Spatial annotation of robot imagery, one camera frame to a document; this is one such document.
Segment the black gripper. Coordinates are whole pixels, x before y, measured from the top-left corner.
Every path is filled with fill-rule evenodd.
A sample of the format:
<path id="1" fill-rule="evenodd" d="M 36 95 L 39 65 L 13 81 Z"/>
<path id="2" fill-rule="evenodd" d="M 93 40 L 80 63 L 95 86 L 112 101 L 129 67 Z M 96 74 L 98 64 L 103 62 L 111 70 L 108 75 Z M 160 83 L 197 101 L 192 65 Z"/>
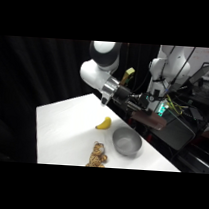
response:
<path id="1" fill-rule="evenodd" d="M 132 93 L 129 88 L 119 85 L 113 94 L 112 100 L 115 105 L 122 110 L 132 110 L 134 112 L 151 115 L 152 110 L 142 108 L 140 103 L 148 104 L 155 99 L 150 93 L 141 93 L 138 97 L 138 95 Z"/>

